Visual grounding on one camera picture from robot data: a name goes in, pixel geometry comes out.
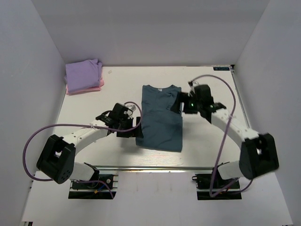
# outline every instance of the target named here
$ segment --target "teal shirt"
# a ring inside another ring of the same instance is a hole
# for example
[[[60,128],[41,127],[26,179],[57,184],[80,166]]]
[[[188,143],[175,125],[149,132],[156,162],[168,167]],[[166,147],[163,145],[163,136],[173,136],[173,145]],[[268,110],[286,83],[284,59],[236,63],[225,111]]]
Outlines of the teal shirt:
[[[136,145],[164,151],[182,150],[182,116],[170,111],[181,87],[155,88],[150,85],[142,88],[141,122],[144,138],[136,138]]]

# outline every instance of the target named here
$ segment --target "white tabletop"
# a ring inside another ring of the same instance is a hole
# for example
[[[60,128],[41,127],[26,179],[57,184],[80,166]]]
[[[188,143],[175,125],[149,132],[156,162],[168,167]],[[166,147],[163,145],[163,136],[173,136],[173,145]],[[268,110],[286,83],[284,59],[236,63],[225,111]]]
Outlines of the white tabletop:
[[[105,67],[102,91],[66,96],[58,123],[90,123],[115,103],[141,102],[142,85],[168,87],[171,84],[189,91],[187,81],[201,74],[225,79],[234,89],[230,72],[212,67]],[[215,101],[229,109],[233,101],[224,84],[206,78],[199,83],[211,87]],[[238,102],[236,117],[244,122]],[[57,128],[59,136],[74,128]],[[111,166],[192,166],[212,167],[222,132],[199,115],[183,115],[181,153],[144,150],[134,139],[115,135],[98,140],[76,156],[76,161]],[[227,139],[221,161],[239,158],[239,148]],[[69,200],[70,182],[33,182],[22,221],[34,226],[280,226],[291,224],[280,186],[274,173],[257,178],[242,194],[242,200],[198,201],[193,172],[119,172],[114,200]],[[42,172],[37,177],[46,178]],[[248,181],[240,179],[241,186]]]
[[[66,95],[58,123],[89,124],[102,112],[111,110],[116,103],[134,101],[141,105],[142,86],[157,88],[174,84],[182,91],[190,90],[187,82],[201,74],[213,74],[225,79],[235,91],[230,71],[214,71],[212,67],[104,67],[105,85],[100,92]],[[233,107],[230,91],[221,81],[202,78],[200,84],[208,84],[215,102]],[[245,119],[239,101],[235,116],[242,123]],[[115,134],[92,143],[76,156],[78,162],[100,166],[176,166],[212,167],[214,165],[223,132],[212,126],[200,115],[182,115],[183,148],[181,153],[143,149],[135,145],[134,138],[118,138]],[[55,134],[63,136],[75,128],[60,127]],[[227,139],[221,162],[239,159],[239,147]]]

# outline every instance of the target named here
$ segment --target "stack of folded cloths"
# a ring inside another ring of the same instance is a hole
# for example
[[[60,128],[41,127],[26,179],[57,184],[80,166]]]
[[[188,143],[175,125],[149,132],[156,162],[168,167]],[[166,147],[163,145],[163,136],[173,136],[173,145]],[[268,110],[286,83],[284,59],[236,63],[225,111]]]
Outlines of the stack of folded cloths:
[[[66,76],[67,94],[83,91],[100,91],[104,85],[101,62],[97,59],[67,64]]]

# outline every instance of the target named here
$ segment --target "white wall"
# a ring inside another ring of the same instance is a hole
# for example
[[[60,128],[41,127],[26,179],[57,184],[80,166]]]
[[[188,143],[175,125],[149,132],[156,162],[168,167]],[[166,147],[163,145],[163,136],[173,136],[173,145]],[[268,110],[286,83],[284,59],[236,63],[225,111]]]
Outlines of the white wall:
[[[237,65],[252,126],[271,133],[276,172],[294,225],[301,225],[301,1],[271,0]]]
[[[269,0],[32,0],[65,62],[234,64]]]
[[[30,186],[23,146],[31,133],[55,122],[64,62],[30,0],[0,0],[0,5],[0,225],[14,226]],[[32,172],[45,135],[28,152]]]

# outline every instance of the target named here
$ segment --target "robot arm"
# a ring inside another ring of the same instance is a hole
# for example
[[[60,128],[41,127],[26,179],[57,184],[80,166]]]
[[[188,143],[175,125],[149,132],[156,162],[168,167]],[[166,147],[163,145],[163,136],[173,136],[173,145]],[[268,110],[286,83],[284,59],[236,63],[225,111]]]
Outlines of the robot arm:
[[[118,132],[118,137],[143,137],[141,126],[133,128],[132,114],[135,106],[115,104],[112,111],[107,111],[96,117],[90,128],[81,128],[69,135],[48,138],[37,162],[37,168],[48,175],[58,184],[71,180],[98,179],[98,170],[87,163],[74,162],[75,156],[92,142],[113,133],[114,130],[128,130]]]
[[[184,103],[184,113],[200,113],[209,123],[225,131],[230,117],[226,107],[214,102],[208,85],[193,86],[191,82],[189,85],[190,92],[179,93],[171,110],[179,113],[181,103]],[[223,180],[239,177],[254,179],[278,169],[273,136],[247,128],[235,118],[232,118],[227,134],[240,147],[240,158],[239,161],[218,166],[218,175]]]

